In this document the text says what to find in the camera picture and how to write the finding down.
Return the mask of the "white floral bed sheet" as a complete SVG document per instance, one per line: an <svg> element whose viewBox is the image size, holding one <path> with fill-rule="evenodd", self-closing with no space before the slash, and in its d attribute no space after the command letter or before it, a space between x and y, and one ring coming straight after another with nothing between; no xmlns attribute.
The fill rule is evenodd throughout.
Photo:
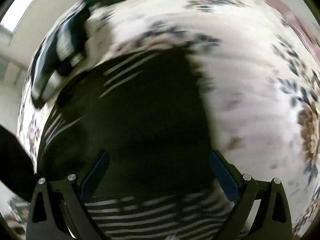
<svg viewBox="0 0 320 240"><path fill-rule="evenodd" d="M17 137L37 183L46 178L37 173L43 130L69 81L118 56L184 48L201 74L211 153L219 151L255 180L279 178L292 239L307 233L319 215L319 46L285 15L286 8L272 0L80 0L75 5L79 3L90 10L87 58L67 77L53 74L49 83L57 89L37 109L31 100L31 64L40 44L23 87Z"/></svg>

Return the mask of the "black white striped garment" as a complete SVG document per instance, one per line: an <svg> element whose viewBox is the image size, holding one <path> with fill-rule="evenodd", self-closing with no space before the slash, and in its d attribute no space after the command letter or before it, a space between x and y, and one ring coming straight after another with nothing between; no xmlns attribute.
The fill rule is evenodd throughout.
<svg viewBox="0 0 320 240"><path fill-rule="evenodd" d="M84 180L84 205L112 239L212 239L231 211L194 68L184 48L115 57L69 81L47 119L37 173Z"/></svg>

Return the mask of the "folded black grey striped clothes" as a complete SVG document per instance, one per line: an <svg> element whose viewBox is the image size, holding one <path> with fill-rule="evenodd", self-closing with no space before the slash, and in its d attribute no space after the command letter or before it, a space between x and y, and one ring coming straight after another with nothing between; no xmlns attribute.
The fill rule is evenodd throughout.
<svg viewBox="0 0 320 240"><path fill-rule="evenodd" d="M53 74L67 77L87 58L85 22L90 16L85 3L75 5L42 41L31 64L31 100L41 109L57 89L49 83Z"/></svg>

